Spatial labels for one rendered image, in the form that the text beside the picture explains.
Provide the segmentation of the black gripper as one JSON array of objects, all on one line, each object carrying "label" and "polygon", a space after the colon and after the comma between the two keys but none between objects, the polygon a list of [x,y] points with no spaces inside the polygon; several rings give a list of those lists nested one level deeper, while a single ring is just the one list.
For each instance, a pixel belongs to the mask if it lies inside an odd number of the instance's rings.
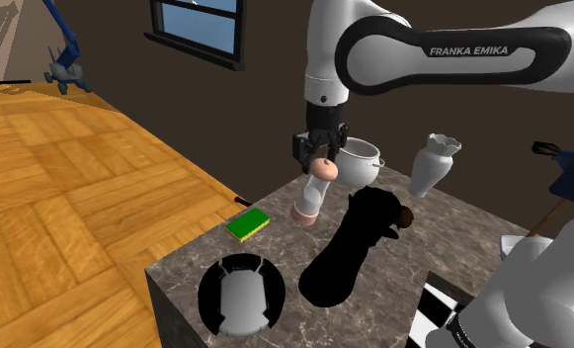
[{"label": "black gripper", "polygon": [[307,103],[305,109],[306,131],[292,136],[292,156],[308,174],[310,163],[317,151],[314,143],[328,143],[326,158],[334,162],[348,139],[348,126],[342,119],[343,105],[319,106]]}]

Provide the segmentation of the pink and white hourglass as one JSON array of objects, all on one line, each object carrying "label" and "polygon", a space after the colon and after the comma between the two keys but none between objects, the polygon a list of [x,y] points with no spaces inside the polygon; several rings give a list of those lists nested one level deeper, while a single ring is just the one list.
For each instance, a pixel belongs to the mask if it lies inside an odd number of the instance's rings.
[{"label": "pink and white hourglass", "polygon": [[291,209],[291,216],[298,224],[309,226],[315,223],[326,191],[337,176],[338,168],[331,160],[315,158],[310,162],[308,181]]}]

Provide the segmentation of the green and yellow sponge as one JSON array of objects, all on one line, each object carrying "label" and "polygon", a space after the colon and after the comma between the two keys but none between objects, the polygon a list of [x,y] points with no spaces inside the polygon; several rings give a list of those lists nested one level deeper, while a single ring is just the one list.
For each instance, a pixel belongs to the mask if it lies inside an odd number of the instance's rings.
[{"label": "green and yellow sponge", "polygon": [[238,217],[225,226],[228,233],[239,242],[243,242],[251,235],[263,228],[270,221],[270,217],[257,208]]}]

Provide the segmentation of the white fluted vase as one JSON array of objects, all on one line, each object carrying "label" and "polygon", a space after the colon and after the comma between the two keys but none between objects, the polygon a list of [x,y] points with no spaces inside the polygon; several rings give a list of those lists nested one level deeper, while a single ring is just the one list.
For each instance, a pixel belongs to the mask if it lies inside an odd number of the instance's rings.
[{"label": "white fluted vase", "polygon": [[424,198],[451,170],[452,156],[461,150],[461,143],[441,133],[430,133],[427,144],[416,154],[408,193]]}]

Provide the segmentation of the dark framed window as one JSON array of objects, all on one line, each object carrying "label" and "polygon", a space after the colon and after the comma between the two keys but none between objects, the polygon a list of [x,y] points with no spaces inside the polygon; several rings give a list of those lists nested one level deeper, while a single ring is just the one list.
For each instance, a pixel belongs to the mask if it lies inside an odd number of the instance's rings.
[{"label": "dark framed window", "polygon": [[247,0],[149,0],[145,37],[233,71],[244,70]]}]

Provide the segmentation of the checkered robot stand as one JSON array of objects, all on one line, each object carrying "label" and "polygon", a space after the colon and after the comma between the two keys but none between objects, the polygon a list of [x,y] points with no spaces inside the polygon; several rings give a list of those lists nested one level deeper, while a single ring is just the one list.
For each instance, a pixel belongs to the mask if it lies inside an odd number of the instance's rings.
[{"label": "checkered robot stand", "polygon": [[474,296],[429,271],[404,348],[426,348],[427,335],[444,327]]}]

